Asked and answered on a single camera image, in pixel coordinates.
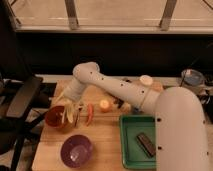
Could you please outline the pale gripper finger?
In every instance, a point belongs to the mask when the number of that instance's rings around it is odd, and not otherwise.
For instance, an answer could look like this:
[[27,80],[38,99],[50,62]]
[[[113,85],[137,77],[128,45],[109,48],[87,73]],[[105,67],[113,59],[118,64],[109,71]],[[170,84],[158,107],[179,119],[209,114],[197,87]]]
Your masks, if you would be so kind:
[[72,104],[72,114],[76,115],[82,109],[81,102],[75,102]]
[[55,100],[55,104],[63,104],[66,101],[66,97],[64,94],[60,94],[56,100]]

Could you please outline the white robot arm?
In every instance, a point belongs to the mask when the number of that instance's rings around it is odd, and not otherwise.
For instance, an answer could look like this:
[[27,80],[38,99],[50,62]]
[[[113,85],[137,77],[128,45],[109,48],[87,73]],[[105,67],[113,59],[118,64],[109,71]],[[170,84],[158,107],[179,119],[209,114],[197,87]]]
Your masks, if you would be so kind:
[[103,75],[97,63],[86,62],[74,67],[62,96],[77,102],[89,84],[155,117],[157,171],[210,171],[205,114],[192,91],[170,87],[157,92]]

